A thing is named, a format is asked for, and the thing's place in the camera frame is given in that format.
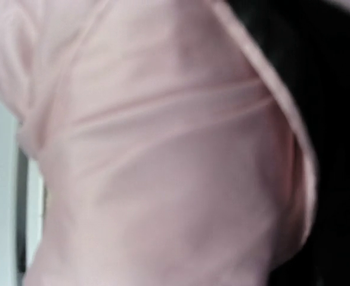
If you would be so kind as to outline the pink and black folding umbrella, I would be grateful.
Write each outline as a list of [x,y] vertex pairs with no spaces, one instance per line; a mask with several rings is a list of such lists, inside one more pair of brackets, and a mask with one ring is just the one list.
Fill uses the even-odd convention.
[[24,285],[350,285],[350,1],[0,1],[0,100]]

